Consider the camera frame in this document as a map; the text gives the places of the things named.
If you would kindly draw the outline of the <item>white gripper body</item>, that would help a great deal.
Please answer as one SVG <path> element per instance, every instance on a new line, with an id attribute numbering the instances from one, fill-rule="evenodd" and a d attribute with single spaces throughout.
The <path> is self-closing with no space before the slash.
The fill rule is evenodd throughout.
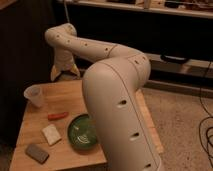
<path id="1" fill-rule="evenodd" d="M 64 49 L 54 49 L 54 65 L 59 71 L 67 71 L 75 68 L 74 56 Z"/>

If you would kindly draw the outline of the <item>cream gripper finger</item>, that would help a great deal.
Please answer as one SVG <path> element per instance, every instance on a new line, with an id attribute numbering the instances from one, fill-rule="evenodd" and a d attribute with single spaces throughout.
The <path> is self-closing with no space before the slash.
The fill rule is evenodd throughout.
<path id="1" fill-rule="evenodd" d="M 55 66 L 53 66 L 50 74 L 51 81 L 54 81 L 60 74 L 61 72 Z"/>
<path id="2" fill-rule="evenodd" d="M 81 76 L 80 71 L 79 71 L 79 69 L 78 69 L 76 64 L 72 65 L 71 68 L 69 69 L 69 71 L 71 73 L 75 74 L 77 77 Z"/>

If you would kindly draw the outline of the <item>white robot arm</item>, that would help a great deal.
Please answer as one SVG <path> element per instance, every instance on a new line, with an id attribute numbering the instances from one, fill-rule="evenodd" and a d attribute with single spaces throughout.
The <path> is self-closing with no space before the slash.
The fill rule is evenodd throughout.
<path id="1" fill-rule="evenodd" d="M 125 45 L 81 38 L 70 23 L 48 29 L 45 39 L 55 51 L 92 63 L 82 94 L 109 171 L 164 171 L 136 99 L 150 76 L 147 56 Z"/>

